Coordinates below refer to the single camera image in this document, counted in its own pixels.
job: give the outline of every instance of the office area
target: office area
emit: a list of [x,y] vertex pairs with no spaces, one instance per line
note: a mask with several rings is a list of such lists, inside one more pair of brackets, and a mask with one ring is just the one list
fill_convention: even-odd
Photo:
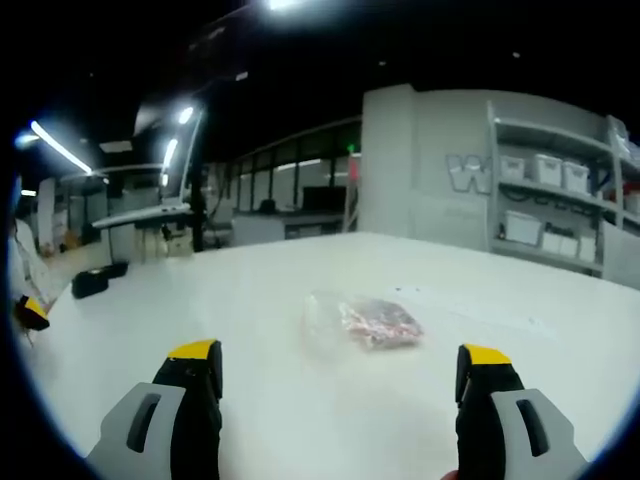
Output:
[[[180,88],[114,114],[120,136],[43,117],[90,172],[23,125],[38,139],[22,152],[66,168],[23,173],[17,212],[71,282],[25,350],[55,426],[86,457],[169,352],[216,338],[220,478],[441,478],[459,467],[466,343],[506,355],[593,462],[640,383],[634,108],[577,94],[569,74],[530,81],[579,52],[478,41],[504,74],[484,82],[463,75],[480,45],[434,52],[437,12],[296,4],[191,32]],[[77,295],[79,271],[108,279]],[[413,318],[417,341],[352,341],[340,312],[362,297]]]

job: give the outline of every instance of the white storage bin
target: white storage bin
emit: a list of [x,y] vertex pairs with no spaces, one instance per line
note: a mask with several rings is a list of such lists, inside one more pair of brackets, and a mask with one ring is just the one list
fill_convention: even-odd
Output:
[[640,215],[640,193],[630,193],[625,198],[626,209],[631,213]]
[[524,179],[524,158],[509,157],[502,155],[500,157],[500,173],[502,178],[510,178],[513,180]]
[[582,235],[580,237],[580,260],[585,262],[596,261],[596,238],[591,235]]
[[506,237],[513,242],[537,245],[542,222],[526,213],[506,211]]
[[562,186],[562,160],[538,153],[533,157],[533,178],[539,183]]
[[551,232],[542,232],[542,250],[549,253],[560,253],[562,237]]
[[589,169],[573,162],[563,162],[563,186],[571,192],[589,195]]
[[562,237],[558,253],[565,257],[575,258],[578,255],[578,241],[575,238]]

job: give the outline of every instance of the black ceiling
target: black ceiling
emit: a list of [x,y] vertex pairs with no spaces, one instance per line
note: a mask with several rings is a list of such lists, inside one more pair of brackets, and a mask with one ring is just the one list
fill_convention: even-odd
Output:
[[[20,103],[12,135],[37,118],[93,165],[160,161],[150,148],[154,129],[138,134],[128,154],[106,155],[97,145],[132,138],[141,107],[166,117],[192,95],[207,105],[200,153],[205,161],[225,161],[357,115],[364,91],[405,82],[418,90],[544,95],[614,114],[640,131],[632,73],[639,42],[617,0],[594,7],[304,0],[289,12],[248,1],[211,3],[156,6],[140,17],[114,8],[92,21],[73,12],[56,12],[56,21],[25,16],[11,59],[11,94]],[[248,78],[236,82],[244,71]],[[16,152],[27,183],[73,172],[54,167],[61,162],[44,150]]]

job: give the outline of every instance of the plastic bag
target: plastic bag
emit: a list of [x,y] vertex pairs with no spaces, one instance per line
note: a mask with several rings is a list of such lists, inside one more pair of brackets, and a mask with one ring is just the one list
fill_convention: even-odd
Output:
[[400,305],[361,295],[314,292],[307,298],[309,327],[321,341],[331,341],[335,327],[371,349],[418,343],[423,335],[416,320]]

